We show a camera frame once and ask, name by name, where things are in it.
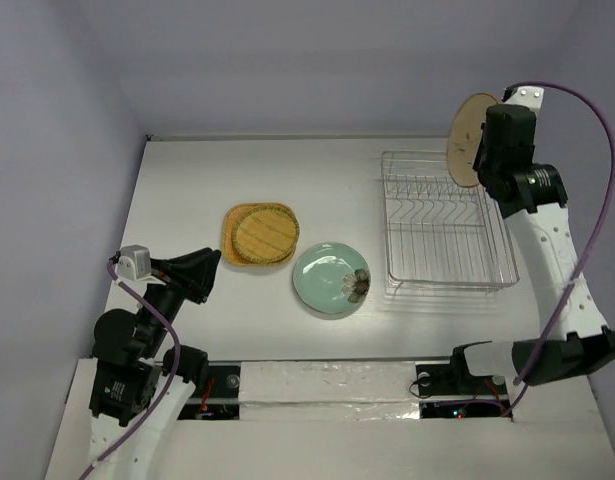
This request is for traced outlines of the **beige floral ceramic plate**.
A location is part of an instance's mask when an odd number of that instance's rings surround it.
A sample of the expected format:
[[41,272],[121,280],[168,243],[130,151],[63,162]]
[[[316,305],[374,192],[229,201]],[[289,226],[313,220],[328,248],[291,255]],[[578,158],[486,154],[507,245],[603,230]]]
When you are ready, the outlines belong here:
[[482,125],[486,111],[500,101],[489,93],[476,93],[458,109],[448,136],[446,164],[452,180],[462,188],[479,184],[473,169],[482,138]]

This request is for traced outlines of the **large orange woven plate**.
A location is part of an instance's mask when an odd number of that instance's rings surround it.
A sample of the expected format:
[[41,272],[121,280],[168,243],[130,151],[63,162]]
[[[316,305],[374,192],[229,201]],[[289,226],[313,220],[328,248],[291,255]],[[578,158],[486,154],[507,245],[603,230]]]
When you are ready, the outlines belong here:
[[235,266],[279,266],[295,253],[299,235],[298,220],[287,205],[239,204],[224,218],[222,251]]

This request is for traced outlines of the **teal floral ceramic plate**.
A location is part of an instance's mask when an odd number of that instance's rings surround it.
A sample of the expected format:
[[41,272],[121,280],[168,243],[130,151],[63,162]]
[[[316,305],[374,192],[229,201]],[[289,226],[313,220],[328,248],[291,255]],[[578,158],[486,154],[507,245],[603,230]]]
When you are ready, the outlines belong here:
[[296,261],[292,283],[300,300],[326,315],[346,315],[366,299],[371,270],[354,248],[325,242],[307,248]]

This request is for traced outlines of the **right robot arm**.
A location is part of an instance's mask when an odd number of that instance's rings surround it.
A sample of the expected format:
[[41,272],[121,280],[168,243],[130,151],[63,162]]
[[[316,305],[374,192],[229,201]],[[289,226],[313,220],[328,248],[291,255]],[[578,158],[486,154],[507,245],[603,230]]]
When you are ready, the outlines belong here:
[[537,307],[536,339],[455,348],[449,384],[469,392],[485,375],[537,386],[596,372],[615,360],[615,330],[595,304],[569,228],[568,197],[558,170],[533,161],[536,115],[487,94],[459,108],[447,166],[460,186],[480,185],[497,204],[520,248]]

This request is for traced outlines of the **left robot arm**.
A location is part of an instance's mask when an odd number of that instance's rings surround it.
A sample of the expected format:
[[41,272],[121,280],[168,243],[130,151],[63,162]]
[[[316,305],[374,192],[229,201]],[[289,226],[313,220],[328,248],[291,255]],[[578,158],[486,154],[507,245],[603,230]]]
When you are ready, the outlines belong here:
[[182,345],[173,322],[184,303],[207,301],[220,259],[211,248],[154,259],[132,245],[108,260],[112,282],[138,308],[108,310],[94,327],[91,436],[82,478],[155,477],[184,405],[209,382],[207,353]]

